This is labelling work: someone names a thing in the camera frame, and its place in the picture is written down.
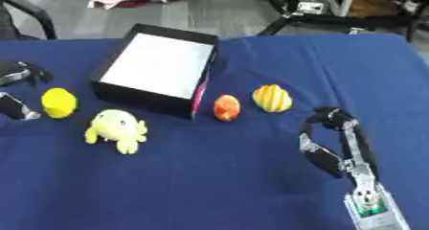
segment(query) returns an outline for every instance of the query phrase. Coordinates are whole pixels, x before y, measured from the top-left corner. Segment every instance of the black chair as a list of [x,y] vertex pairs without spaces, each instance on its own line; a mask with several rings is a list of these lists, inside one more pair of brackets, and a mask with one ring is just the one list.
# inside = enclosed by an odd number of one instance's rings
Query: black chair
[[35,18],[40,23],[47,39],[57,39],[54,24],[48,13],[27,0],[0,0],[0,39],[37,39],[30,35],[21,34],[16,29],[5,4]]
[[[309,14],[298,10],[301,0],[267,0],[269,4],[281,14],[281,17],[269,25],[259,35],[275,35],[282,28],[295,22],[309,24],[330,24],[344,26],[348,29],[364,29],[374,31],[377,28],[405,28],[406,37],[412,41],[417,28],[418,20],[428,6],[429,0],[402,0],[398,5],[396,15],[367,16],[367,17],[341,17],[331,14]],[[413,1],[417,7],[413,11],[405,9],[405,2]]]

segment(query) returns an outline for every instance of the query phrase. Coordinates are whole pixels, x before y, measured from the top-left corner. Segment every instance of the table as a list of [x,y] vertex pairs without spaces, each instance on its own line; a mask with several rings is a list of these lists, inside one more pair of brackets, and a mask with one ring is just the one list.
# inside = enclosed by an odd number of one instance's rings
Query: table
[[[397,35],[302,35],[223,40],[191,122],[97,100],[90,72],[117,40],[1,41],[0,59],[37,63],[56,75],[31,88],[4,88],[40,108],[50,87],[79,99],[67,120],[0,118],[0,229],[353,229],[351,189],[307,162],[298,148],[313,106],[338,105],[367,131],[381,179],[412,229],[429,226],[429,68]],[[267,114],[251,101],[276,83],[291,110]],[[230,124],[212,115],[220,94],[242,103]],[[131,156],[113,143],[86,145],[88,121],[121,108],[147,121],[148,141]],[[316,139],[338,149],[336,134]]]

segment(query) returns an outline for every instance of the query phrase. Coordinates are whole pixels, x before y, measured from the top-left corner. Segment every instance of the red ball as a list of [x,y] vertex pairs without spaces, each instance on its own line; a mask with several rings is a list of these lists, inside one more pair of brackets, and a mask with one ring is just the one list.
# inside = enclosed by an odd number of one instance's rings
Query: red ball
[[239,112],[240,104],[234,96],[222,95],[214,102],[214,115],[218,120],[233,121]]

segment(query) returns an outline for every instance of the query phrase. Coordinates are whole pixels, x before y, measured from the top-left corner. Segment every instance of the gray floor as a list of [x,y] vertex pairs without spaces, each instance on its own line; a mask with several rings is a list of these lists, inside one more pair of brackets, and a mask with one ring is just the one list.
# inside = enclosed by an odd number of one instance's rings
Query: gray floor
[[[61,38],[121,37],[135,23],[220,35],[223,38],[254,35],[277,14],[259,0],[181,0],[145,4],[133,9],[87,9],[88,0],[31,0],[54,19]],[[26,34],[42,35],[32,19],[13,12]],[[340,33],[327,28],[288,27],[282,35]],[[415,47],[429,60],[429,34],[418,32]]]

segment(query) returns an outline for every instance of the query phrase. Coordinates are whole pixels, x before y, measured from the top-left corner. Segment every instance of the black tripod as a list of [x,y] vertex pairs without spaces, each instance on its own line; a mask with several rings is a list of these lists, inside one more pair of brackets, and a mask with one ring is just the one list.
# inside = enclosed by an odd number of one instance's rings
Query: black tripod
[[377,28],[405,28],[407,40],[412,41],[418,19],[427,7],[427,3],[418,4],[413,11],[400,8],[397,15],[342,17],[330,14],[311,14],[299,11],[301,0],[267,0],[281,14],[281,17],[271,23],[259,35],[275,35],[291,23],[302,22],[309,24],[339,25],[352,29],[374,31]]

